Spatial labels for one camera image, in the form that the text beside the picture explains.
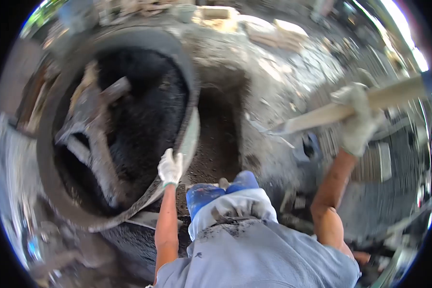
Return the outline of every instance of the wet concrete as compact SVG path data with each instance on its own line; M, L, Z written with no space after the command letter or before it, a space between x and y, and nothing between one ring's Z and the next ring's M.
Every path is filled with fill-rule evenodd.
M108 145L116 173L127 183L129 205L139 199L157 175L157 165L167 148L173 147L184 117L187 90L172 61L138 48L109 51L98 56L98 85L105 89L126 76L129 95L109 106ZM63 177L80 189L72 195L101 215L116 215L128 207L112 209L105 203L98 181L85 165L60 148Z

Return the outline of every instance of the white glove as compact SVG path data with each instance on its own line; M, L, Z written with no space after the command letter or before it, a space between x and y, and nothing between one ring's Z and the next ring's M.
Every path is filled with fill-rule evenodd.
M163 187L168 184L177 187L182 176L182 153L178 153L173 159L173 149L168 148L158 164L158 175L163 181Z
M351 105L355 115L342 121L342 148L352 155L361 157L365 153L368 141L373 137L384 120L384 113L369 108L365 90L367 86L353 82L338 91L331 93L331 101Z

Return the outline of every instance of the hammer handle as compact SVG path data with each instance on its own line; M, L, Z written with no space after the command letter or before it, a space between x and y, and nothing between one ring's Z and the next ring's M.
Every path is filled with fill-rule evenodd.
M427 97L421 75L407 78L384 88L372 88L367 92L369 106L373 110L384 109ZM341 121L354 114L349 105L331 103L301 116L289 119L271 129L268 134L291 134L297 131Z

